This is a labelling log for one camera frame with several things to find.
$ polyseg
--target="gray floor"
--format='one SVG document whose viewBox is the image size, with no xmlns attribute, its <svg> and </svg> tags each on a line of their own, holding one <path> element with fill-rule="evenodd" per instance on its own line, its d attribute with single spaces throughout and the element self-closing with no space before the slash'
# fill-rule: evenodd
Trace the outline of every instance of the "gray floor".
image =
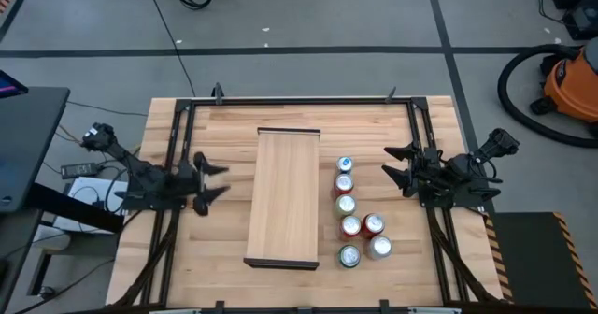
<svg viewBox="0 0 598 314">
<path fill-rule="evenodd" d="M 430 0 L 214 0 L 193 12 L 178 0 L 157 0 L 178 46 L 184 49 L 409 46 L 439 47 Z M 573 43 L 558 23 L 541 18 L 536 0 L 438 0 L 454 47 L 520 47 L 561 41 Z M 558 14 L 550 0 L 547 12 Z M 151 0 L 25 0 L 0 50 L 171 49 Z M 593 234 L 598 205 L 594 197 L 596 150 L 565 147 L 514 123 L 500 108 L 496 81 L 508 54 L 456 55 L 465 99 L 478 142 L 503 127 L 521 142 L 517 158 L 497 161 L 505 180 L 495 200 L 498 211 L 560 211 L 568 220 L 591 283 L 598 284 L 598 249 Z M 198 95 L 209 95 L 216 81 L 227 95 L 455 95 L 442 53 L 337 53 L 184 56 Z M 510 82 L 522 106 L 538 91 L 537 62 L 525 64 Z M 118 110 L 144 112 L 151 97 L 191 94 L 176 57 L 1 58 L 0 69 L 27 85 L 66 86 L 71 100 Z M 580 126 L 548 118 L 569 133 Z M 81 135 L 95 121 L 116 127 L 123 145 L 141 140 L 145 120 L 67 107 L 62 124 Z M 47 163 L 53 166 L 100 161 L 62 139 L 53 140 Z M 39 182 L 62 189 L 64 182 L 43 168 Z M 26 266 L 35 261 L 32 252 Z M 60 287 L 105 257 L 57 259 L 47 284 Z M 99 307 L 104 303 L 110 266 L 35 313 Z M 24 296 L 27 268 L 9 312 L 31 304 Z"/>
</svg>

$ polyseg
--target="black metal frame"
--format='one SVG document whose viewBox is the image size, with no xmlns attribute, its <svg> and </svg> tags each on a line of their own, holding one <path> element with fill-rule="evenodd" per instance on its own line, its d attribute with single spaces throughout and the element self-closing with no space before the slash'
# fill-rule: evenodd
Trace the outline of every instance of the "black metal frame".
<svg viewBox="0 0 598 314">
<path fill-rule="evenodd" d="M 435 138 L 434 138 L 434 131 L 432 129 L 432 122 L 430 118 L 430 112 L 428 110 L 427 99 L 425 97 L 398 97 L 398 98 L 390 98 L 390 97 L 383 97 L 383 96 L 376 96 L 376 97 L 275 97 L 275 98 L 229 98 L 229 97 L 221 97 L 216 100 L 215 98 L 201 98 L 201 99 L 178 99 L 175 103 L 175 115 L 173 117 L 170 139 L 168 142 L 168 150 L 166 153 L 166 161 L 165 161 L 165 168 L 170 170 L 173 167 L 173 159 L 175 156 L 175 150 L 177 145 L 177 138 L 178 138 L 178 129 L 180 127 L 180 120 L 182 118 L 182 112 L 187 111 L 187 124 L 185 126 L 185 135 L 183 137 L 183 147 L 181 152 L 181 160 L 189 159 L 189 153 L 191 148 L 191 141 L 192 141 L 192 128 L 194 123 L 195 117 L 195 110 L 201 106 L 255 106 L 255 105 L 406 105 L 407 116 L 409 118 L 409 126 L 411 129 L 411 135 L 413 137 L 414 142 L 418 144 L 421 143 L 420 140 L 420 132 L 418 129 L 418 123 L 416 118 L 416 111 L 415 109 L 418 108 L 421 111 L 421 116 L 423 117 L 423 124 L 426 133 L 426 139 L 430 147 L 435 147 Z M 457 246 L 457 237 L 455 235 L 455 230 L 452 222 L 452 217 L 450 215 L 450 211 L 447 209 L 443 209 L 443 219 L 445 223 L 446 233 L 448 237 L 448 241 L 453 248 L 455 248 L 458 252 Z M 435 212 L 433 208 L 426 208 L 426 213 L 428 217 L 428 222 L 430 222 L 431 218 L 435 218 Z M 178 228 L 178 219 L 180 215 L 180 210 L 173 210 L 171 214 L 171 224 L 172 222 L 175 223 L 175 231 Z M 156 251 L 158 243 L 160 242 L 160 237 L 162 234 L 162 227 L 164 222 L 164 213 L 162 211 L 156 212 L 156 218 L 154 220 L 154 229 L 151 236 L 150 247 L 149 247 L 149 256 L 152 255 L 153 252 Z M 442 249 L 439 247 L 437 243 L 432 240 L 432 245 L 434 249 L 434 261 L 436 265 L 436 273 L 438 275 L 438 284 L 440 287 L 440 292 L 442 296 L 443 305 L 446 305 L 452 301 L 449 289 L 449 280 L 447 277 L 447 270 L 444 263 Z M 174 239 L 171 246 L 168 248 L 167 252 L 165 253 L 164 257 L 164 267 L 163 267 L 163 278 L 160 286 L 160 298 L 159 304 L 166 306 L 167 298 L 168 298 L 168 291 L 170 288 L 170 276 L 172 271 L 172 263 L 174 258 L 176 246 L 176 232 L 174 233 Z M 461 301 L 468 302 L 469 298 L 467 296 L 467 288 L 463 281 L 461 274 L 455 270 L 455 276 L 457 277 L 457 285 L 459 290 L 459 296 Z M 151 294 L 151 279 L 147 282 L 146 286 L 143 288 L 141 294 L 141 305 L 147 305 L 150 302 L 150 294 Z M 381 309 L 384 309 L 382 312 L 406 312 L 406 307 L 389 307 L 388 301 L 381 300 L 380 301 L 381 307 L 327 307 L 327 308 L 318 308 L 318 312 L 320 313 L 352 313 L 352 312 L 360 312 L 360 313 L 379 313 Z M 297 308 L 235 308 L 234 312 L 238 313 L 264 313 L 264 312 L 285 312 L 288 313 L 290 311 L 297 310 Z M 214 307 L 213 309 L 210 308 L 202 308 L 202 312 L 214 312 L 217 313 L 218 308 Z"/>
</svg>

